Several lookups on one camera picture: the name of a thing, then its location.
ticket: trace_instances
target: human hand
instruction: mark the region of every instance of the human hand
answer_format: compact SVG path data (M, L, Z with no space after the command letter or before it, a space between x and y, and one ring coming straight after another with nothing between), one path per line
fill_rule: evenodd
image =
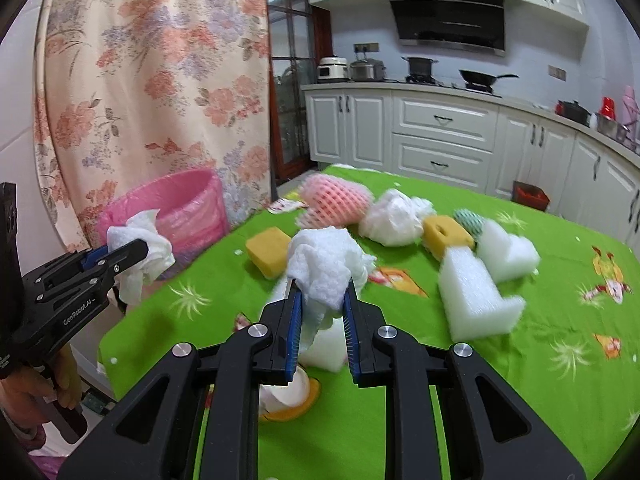
M58 384L49 382L31 367L23 366L0 381L0 406L14 424L30 430L49 420L40 411L34 397L58 397L63 408L74 409L80 401L82 386L78 366L69 345L63 346L50 363Z

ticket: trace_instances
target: red bottle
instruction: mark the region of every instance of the red bottle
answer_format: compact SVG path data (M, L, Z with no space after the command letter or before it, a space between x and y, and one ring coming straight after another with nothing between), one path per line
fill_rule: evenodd
M616 104L611 97L605 97L602 99L602 108L600 114L608 117L612 121L616 120Z

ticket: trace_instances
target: drawer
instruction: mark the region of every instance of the drawer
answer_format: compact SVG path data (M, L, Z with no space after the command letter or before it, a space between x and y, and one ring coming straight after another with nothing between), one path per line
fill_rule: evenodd
M393 135L392 154L393 173L478 193L484 193L493 156L459 144L397 134Z
M497 122L497 105L424 92L394 92L395 134L492 152Z

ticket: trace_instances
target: electrical outlet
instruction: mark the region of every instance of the electrical outlet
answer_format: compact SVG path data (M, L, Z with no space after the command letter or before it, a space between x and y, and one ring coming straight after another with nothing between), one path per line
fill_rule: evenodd
M555 77L556 79L559 79L560 81L566 81L566 70L562 70L557 66L549 65L549 75L551 77Z
M378 43L354 43L353 51L356 54L366 52L380 52L380 45Z

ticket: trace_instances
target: white rice cooker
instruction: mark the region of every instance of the white rice cooker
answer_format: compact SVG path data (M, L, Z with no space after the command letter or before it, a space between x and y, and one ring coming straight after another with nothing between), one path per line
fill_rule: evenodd
M341 83L349 80L349 68L344 57L323 57L318 65L319 83Z

